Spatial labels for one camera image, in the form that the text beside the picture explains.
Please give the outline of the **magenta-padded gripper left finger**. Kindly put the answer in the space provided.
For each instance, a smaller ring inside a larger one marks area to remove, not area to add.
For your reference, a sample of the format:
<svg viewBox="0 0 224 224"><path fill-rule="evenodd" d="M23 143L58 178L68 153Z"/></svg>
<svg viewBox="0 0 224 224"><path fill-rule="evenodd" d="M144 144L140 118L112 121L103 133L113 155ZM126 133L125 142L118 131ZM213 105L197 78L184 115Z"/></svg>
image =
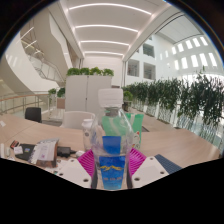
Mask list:
<svg viewBox="0 0 224 224"><path fill-rule="evenodd" d="M89 150L78 159L68 160L58 172L58 176L81 187L95 189L98 178L93 152Z"/></svg>

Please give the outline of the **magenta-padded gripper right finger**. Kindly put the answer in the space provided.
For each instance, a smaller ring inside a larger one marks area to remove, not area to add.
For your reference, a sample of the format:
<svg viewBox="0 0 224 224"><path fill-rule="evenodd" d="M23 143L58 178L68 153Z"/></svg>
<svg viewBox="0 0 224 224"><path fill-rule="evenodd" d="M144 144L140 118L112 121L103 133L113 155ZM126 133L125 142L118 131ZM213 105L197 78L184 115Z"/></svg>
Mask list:
<svg viewBox="0 0 224 224"><path fill-rule="evenodd" d="M139 150L130 151L127 185L140 188L168 175L165 168L154 157L146 157Z"/></svg>

